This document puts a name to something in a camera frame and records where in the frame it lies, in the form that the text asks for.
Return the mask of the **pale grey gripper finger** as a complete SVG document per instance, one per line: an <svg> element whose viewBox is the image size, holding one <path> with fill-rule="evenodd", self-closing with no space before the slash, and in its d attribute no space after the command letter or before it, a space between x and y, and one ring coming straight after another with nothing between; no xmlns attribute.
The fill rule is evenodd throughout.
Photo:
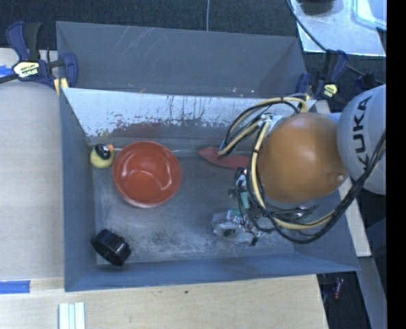
<svg viewBox="0 0 406 329"><path fill-rule="evenodd" d="M253 235L245 232L241 228L224 229L222 226L218 225L215 226L213 233L222 241L231 244L251 244L251 241L253 240Z"/></svg>
<svg viewBox="0 0 406 329"><path fill-rule="evenodd" d="M216 213L212 217L212 224L234 224L240 225L241 224L241 213L239 210L228 210L226 212Z"/></svg>

